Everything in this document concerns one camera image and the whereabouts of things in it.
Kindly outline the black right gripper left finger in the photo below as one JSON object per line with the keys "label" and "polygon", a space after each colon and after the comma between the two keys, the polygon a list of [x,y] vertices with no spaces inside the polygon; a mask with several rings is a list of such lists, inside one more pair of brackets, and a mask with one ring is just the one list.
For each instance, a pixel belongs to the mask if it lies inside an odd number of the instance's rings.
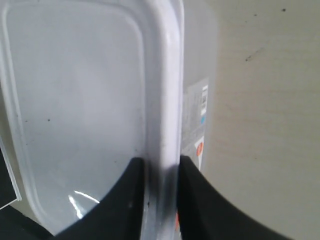
{"label": "black right gripper left finger", "polygon": [[132,158],[109,193],[55,240],[139,240],[144,213],[145,162]]}

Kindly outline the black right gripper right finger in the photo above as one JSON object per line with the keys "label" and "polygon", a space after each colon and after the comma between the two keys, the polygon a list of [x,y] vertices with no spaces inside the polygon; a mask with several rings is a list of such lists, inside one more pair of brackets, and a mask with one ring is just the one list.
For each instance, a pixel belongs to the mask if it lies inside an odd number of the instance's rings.
{"label": "black right gripper right finger", "polygon": [[180,157],[177,211],[184,240],[263,240],[264,227],[230,204],[188,156]]}

